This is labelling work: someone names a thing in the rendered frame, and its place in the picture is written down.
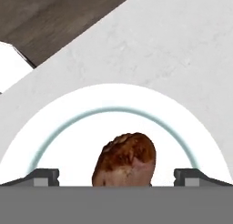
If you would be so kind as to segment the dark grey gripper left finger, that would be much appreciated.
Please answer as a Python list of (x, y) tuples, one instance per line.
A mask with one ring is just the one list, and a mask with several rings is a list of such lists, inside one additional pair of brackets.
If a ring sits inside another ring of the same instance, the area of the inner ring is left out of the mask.
[(59, 169), (58, 168), (37, 168), (24, 178), (18, 178), (4, 184), (6, 186), (18, 187), (58, 187), (59, 186)]

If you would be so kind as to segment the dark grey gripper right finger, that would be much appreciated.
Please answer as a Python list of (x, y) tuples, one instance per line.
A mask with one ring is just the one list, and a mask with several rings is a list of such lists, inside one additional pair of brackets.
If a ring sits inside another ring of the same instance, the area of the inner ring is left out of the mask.
[(233, 187), (233, 184), (208, 177), (197, 168), (176, 168), (174, 178), (175, 187)]

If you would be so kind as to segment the brown piece of meat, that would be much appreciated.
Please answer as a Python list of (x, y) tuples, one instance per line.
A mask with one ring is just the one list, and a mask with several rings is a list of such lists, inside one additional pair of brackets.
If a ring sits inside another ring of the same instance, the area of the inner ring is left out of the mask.
[(126, 133), (107, 143), (92, 176), (94, 187), (150, 186), (157, 152), (145, 134)]

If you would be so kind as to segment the white cupboard front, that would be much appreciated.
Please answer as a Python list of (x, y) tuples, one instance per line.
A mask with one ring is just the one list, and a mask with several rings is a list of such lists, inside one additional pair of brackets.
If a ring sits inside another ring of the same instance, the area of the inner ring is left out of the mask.
[(0, 93), (33, 71), (35, 66), (16, 47), (0, 41)]

